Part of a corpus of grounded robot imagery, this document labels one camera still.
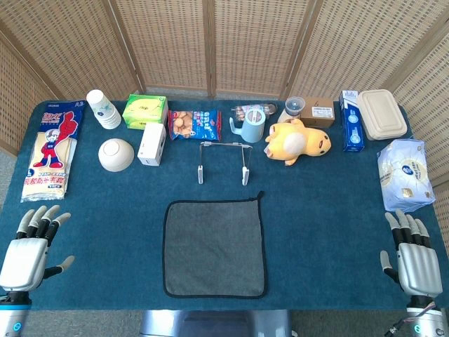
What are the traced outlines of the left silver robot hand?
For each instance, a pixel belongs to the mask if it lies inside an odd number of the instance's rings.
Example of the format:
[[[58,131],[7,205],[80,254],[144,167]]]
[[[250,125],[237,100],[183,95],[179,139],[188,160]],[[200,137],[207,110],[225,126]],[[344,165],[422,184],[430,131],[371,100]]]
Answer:
[[[70,213],[56,216],[58,205],[30,209],[22,217],[15,239],[6,251],[1,268],[1,288],[7,293],[28,292],[43,280],[67,270],[74,256],[53,267],[47,267],[48,252],[60,227],[71,218]]]

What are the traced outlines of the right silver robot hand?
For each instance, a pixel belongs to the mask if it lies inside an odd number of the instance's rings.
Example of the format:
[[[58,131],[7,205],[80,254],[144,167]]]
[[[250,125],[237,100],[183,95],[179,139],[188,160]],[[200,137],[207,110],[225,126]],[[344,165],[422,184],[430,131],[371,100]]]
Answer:
[[[435,298],[443,293],[441,271],[424,223],[397,209],[384,214],[394,239],[397,269],[386,251],[380,252],[383,273],[409,296]]]

